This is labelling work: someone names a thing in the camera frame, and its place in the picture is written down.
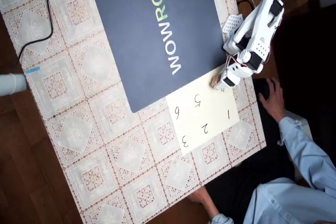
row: black trousers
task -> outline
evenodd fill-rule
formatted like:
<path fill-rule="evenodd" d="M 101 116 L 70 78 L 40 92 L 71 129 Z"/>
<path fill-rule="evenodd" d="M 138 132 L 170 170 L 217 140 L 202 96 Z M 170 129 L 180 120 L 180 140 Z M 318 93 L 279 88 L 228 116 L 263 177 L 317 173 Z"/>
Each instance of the black trousers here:
<path fill-rule="evenodd" d="M 253 83 L 257 97 L 262 93 L 268 99 L 266 80 L 258 79 Z M 218 211 L 231 217 L 235 224 L 243 223 L 252 193 L 259 184 L 282 177 L 294 180 L 294 166 L 287 150 L 277 144 L 280 139 L 278 124 L 257 100 L 267 146 L 205 185 Z"/>

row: dark floor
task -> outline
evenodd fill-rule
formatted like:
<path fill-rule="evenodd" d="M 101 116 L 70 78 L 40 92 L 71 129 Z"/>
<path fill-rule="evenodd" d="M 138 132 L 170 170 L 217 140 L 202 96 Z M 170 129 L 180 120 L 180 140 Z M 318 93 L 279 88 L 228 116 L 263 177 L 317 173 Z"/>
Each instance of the dark floor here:
<path fill-rule="evenodd" d="M 294 9 L 306 1 L 285 0 L 285 9 Z M 243 3 L 239 11 L 246 16 L 249 8 Z M 16 56 L 2 18 L 0 41 L 0 73 L 8 73 Z M 277 77 L 273 57 L 255 77 L 266 76 Z M 201 205 L 184 199 L 150 223 L 207 221 Z M 0 223 L 81 223 L 30 91 L 0 97 Z"/>

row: number 2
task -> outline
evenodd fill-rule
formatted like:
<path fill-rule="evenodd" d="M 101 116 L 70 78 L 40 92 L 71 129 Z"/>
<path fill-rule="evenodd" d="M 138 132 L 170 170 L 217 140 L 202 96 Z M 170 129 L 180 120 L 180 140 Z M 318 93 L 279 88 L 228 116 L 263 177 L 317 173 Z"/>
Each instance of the number 2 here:
<path fill-rule="evenodd" d="M 180 115 L 180 109 L 178 107 L 175 108 L 175 114 L 177 115 L 176 120 L 179 118 L 178 116 Z"/>
<path fill-rule="evenodd" d="M 205 134 L 208 133 L 208 131 L 206 131 L 206 127 L 207 127 L 207 125 L 208 125 L 208 124 L 206 123 L 204 126 L 202 126 L 202 128 L 204 128 L 204 133 L 205 133 Z"/>

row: shirt sleeve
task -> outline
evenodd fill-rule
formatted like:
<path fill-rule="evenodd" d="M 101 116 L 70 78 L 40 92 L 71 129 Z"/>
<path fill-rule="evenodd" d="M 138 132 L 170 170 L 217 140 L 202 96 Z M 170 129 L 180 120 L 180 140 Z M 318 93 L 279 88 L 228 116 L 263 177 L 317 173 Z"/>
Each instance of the shirt sleeve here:
<path fill-rule="evenodd" d="M 225 215 L 217 214 L 208 224 L 233 224 L 233 220 Z"/>
<path fill-rule="evenodd" d="M 336 199 L 336 169 L 330 157 L 303 131 L 293 119 L 280 123 L 281 143 L 310 187 L 322 190 Z"/>

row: white tablecloth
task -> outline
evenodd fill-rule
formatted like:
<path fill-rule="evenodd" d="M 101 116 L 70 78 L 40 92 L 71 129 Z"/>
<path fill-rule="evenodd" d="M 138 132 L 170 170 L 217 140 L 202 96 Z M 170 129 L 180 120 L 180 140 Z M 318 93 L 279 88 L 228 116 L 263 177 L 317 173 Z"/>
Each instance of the white tablecloth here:
<path fill-rule="evenodd" d="M 236 0 L 215 3 L 221 25 L 238 12 Z M 266 146 L 248 78 L 234 90 L 240 122 L 182 156 L 164 99 L 131 113 L 95 0 L 50 4 L 55 32 L 22 66 L 40 66 L 27 81 L 83 222 L 147 222 Z M 0 6 L 17 52 L 50 33 L 46 0 Z"/>

